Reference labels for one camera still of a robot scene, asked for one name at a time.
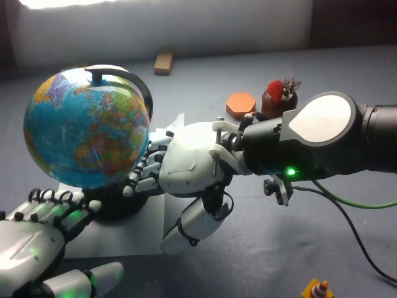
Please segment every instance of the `red strawberry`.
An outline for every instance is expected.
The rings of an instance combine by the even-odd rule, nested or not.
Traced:
[[[283,97],[284,86],[283,83],[277,79],[267,85],[267,92],[276,104],[281,102]]]

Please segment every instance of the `globe base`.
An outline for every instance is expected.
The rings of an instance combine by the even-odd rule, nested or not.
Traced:
[[[124,197],[123,189],[126,185],[127,178],[108,186],[82,190],[87,200],[98,200],[102,203],[97,215],[98,220],[124,219],[137,213],[146,204],[148,196],[134,195],[133,197]]]

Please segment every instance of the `africa on globe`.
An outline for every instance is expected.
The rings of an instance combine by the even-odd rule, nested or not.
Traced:
[[[70,186],[94,188],[124,178],[149,143],[145,103],[128,81],[103,75],[91,81],[84,68],[46,80],[24,118],[30,155],[49,176]]]

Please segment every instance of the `gray table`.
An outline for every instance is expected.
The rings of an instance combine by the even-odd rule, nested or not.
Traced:
[[[360,102],[396,104],[397,47],[350,48],[176,60],[172,75],[153,75],[153,62],[121,64],[147,83],[154,98],[152,127],[179,112],[185,123],[223,115],[228,96],[258,100],[273,79],[303,83],[299,104],[325,91]],[[0,208],[10,212],[33,187],[57,188],[25,149],[22,119],[35,89],[51,74],[0,83]],[[227,189],[235,209],[220,229],[190,253],[64,260],[57,273],[118,260],[124,279],[109,297],[300,297],[313,279],[327,279],[336,298],[396,297],[397,287],[367,263],[342,214],[326,199],[295,193],[289,207],[264,197],[264,177],[236,177]],[[396,176],[363,172],[324,181],[330,190],[366,203],[395,200]],[[374,262],[397,276],[397,209],[346,207]]]

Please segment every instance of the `robotic hand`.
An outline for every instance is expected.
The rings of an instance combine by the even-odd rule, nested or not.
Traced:
[[[369,169],[397,172],[397,106],[356,104],[329,92],[283,117],[247,114],[240,126],[222,118],[188,125],[150,144],[130,175],[126,196],[168,192],[196,197],[161,244],[180,253],[214,233],[233,210],[223,203],[233,175],[270,175],[265,195],[288,206],[291,182],[324,179]]]
[[[0,214],[0,297],[102,297],[122,275],[120,263],[45,278],[62,260],[65,245],[100,209],[81,192],[34,189],[7,217]]]

